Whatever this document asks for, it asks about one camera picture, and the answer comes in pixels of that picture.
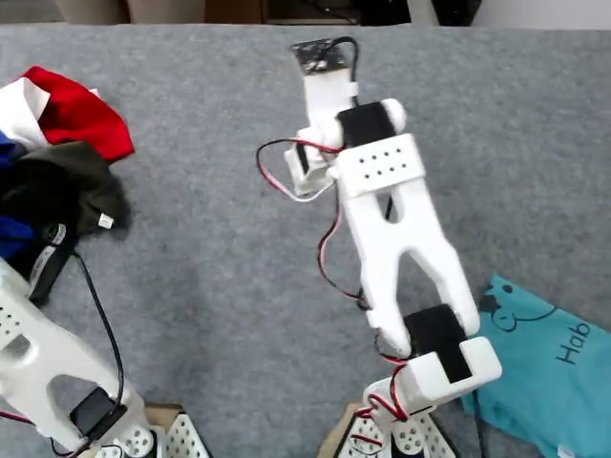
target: white wire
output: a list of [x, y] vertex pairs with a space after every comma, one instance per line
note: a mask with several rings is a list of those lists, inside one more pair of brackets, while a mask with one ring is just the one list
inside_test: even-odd
[[323, 269], [323, 273], [326, 275], [327, 274], [327, 265], [326, 265], [326, 261], [325, 261], [325, 254], [327, 252], [327, 243], [329, 240], [331, 240], [331, 238], [335, 235], [335, 233], [337, 232], [337, 230], [340, 228], [340, 226], [342, 225], [342, 208], [338, 207], [337, 210], [337, 220], [335, 222], [335, 227], [333, 227], [333, 230], [327, 235], [327, 238], [323, 241], [322, 245], [321, 245], [321, 268]]
[[335, 180], [331, 181], [327, 186], [325, 186], [323, 189], [321, 189], [320, 191], [317, 191], [315, 194], [313, 194], [312, 196], [308, 196], [306, 198], [300, 198], [299, 196], [296, 196], [295, 194], [291, 193], [290, 190], [284, 186], [276, 177], [274, 177], [271, 172], [269, 172], [269, 170], [267, 170], [266, 167], [263, 166], [263, 162], [261, 161], [261, 158], [258, 157], [259, 160], [259, 164], [261, 166], [261, 171], [263, 173], [263, 177], [274, 187], [276, 188], [278, 191], [280, 191], [281, 193], [283, 193], [285, 196], [287, 196], [288, 198], [290, 198], [291, 200], [294, 200], [295, 202], [298, 203], [308, 203], [311, 202], [313, 200], [316, 200], [322, 193], [328, 191], [334, 184], [335, 184]]

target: red fabric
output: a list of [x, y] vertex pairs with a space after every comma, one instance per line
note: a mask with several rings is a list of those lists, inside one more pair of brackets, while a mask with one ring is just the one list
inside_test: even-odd
[[42, 67], [32, 67], [23, 75], [51, 94], [38, 120], [49, 143], [86, 141], [109, 161], [134, 152], [130, 133], [121, 116], [87, 88]]

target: white fabric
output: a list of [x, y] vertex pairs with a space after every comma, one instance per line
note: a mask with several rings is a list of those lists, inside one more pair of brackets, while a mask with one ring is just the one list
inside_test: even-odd
[[50, 96], [25, 77], [0, 89], [0, 131], [28, 151], [49, 146], [38, 119]]

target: blue fabric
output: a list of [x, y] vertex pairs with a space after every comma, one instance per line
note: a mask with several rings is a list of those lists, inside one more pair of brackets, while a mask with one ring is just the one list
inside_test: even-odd
[[7, 241], [2, 237], [15, 237], [17, 239], [33, 239], [34, 231], [22, 222], [8, 217], [0, 217], [0, 257], [7, 260], [17, 253], [26, 243], [23, 241]]
[[11, 140], [0, 131], [0, 169], [10, 167], [15, 160], [27, 153], [25, 146]]
[[0, 131], [0, 168], [11, 165], [11, 153], [15, 143]]
[[[481, 417], [535, 444], [577, 458], [611, 457], [611, 335], [493, 276], [480, 302], [481, 329], [503, 366], [481, 387]], [[474, 411], [473, 396], [463, 406]]]

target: clothing pile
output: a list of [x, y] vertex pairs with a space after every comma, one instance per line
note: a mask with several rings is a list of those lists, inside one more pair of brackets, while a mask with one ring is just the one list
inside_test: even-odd
[[0, 256], [32, 302], [46, 301], [79, 238], [123, 221], [109, 164], [133, 152], [97, 90], [41, 67], [0, 89]]
[[503, 375], [465, 396], [465, 409], [545, 458], [609, 458], [611, 334], [499, 275], [479, 315]]

